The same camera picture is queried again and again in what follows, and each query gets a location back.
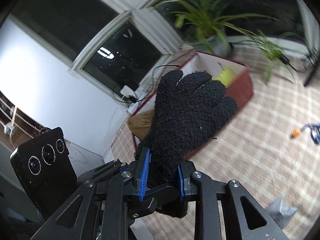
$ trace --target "yellow object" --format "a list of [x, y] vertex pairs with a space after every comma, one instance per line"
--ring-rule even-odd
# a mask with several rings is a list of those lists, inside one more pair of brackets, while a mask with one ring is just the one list
[[232, 68], [226, 67], [217, 77], [212, 77], [212, 80], [218, 80], [226, 87], [230, 86], [235, 78], [235, 72]]
[[296, 138], [298, 135], [301, 134], [301, 130], [298, 128], [298, 129], [294, 129], [292, 132], [291, 132], [291, 138]]

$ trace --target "plant pot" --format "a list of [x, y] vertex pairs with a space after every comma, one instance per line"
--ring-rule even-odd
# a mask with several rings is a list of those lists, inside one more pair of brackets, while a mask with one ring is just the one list
[[[223, 35], [226, 38], [226, 33], [224, 30], [222, 30]], [[209, 38], [207, 38], [207, 41], [209, 42], [212, 50], [214, 51], [214, 54], [220, 57], [228, 57], [231, 54], [231, 45], [229, 42], [227, 42], [227, 44], [225, 44], [223, 42], [223, 40], [215, 35], [215, 36], [211, 36]], [[207, 52], [207, 53], [211, 53], [210, 51], [208, 51], [205, 46], [203, 45], [202, 42], [197, 41], [197, 42], [189, 42], [188, 43], [190, 46], [194, 47], [197, 51], [201, 51], [201, 52]]]

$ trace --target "orange connector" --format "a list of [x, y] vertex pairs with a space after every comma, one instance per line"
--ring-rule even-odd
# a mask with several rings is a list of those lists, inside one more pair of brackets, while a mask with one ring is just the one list
[[301, 130], [298, 128], [298, 129], [294, 129], [292, 132], [291, 132], [291, 138], [296, 138], [298, 135], [301, 134]]

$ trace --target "plaid mat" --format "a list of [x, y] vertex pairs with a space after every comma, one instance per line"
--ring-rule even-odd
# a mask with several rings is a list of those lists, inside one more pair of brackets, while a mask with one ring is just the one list
[[[305, 131], [297, 139], [290, 132], [320, 120], [320, 77], [307, 87], [303, 77], [276, 67], [268, 86], [264, 70], [268, 61], [256, 49], [236, 48], [234, 59], [250, 66], [254, 96], [249, 103], [191, 158], [197, 170], [212, 179], [239, 180], [263, 206], [277, 197], [299, 210], [284, 229], [289, 239], [303, 239], [320, 214], [320, 148]], [[290, 58], [295, 68], [302, 62]], [[112, 147], [115, 158], [130, 162], [134, 147], [127, 126]], [[183, 219], [154, 213], [145, 223], [158, 239], [193, 239], [195, 204]]]

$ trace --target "silver bolt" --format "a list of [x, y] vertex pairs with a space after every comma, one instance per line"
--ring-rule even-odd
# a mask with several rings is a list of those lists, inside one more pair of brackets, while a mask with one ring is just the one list
[[231, 187], [239, 187], [239, 185], [240, 185], [240, 182], [235, 179], [230, 180], [229, 183], [230, 183]]
[[128, 178], [131, 176], [131, 172], [130, 171], [124, 171], [121, 173], [121, 176], [124, 178]]
[[200, 171], [194, 171], [193, 173], [191, 173], [191, 175], [194, 178], [201, 178], [202, 177], [202, 173]]
[[84, 183], [86, 187], [92, 187], [93, 184], [94, 184], [94, 181], [92, 179], [89, 179]]

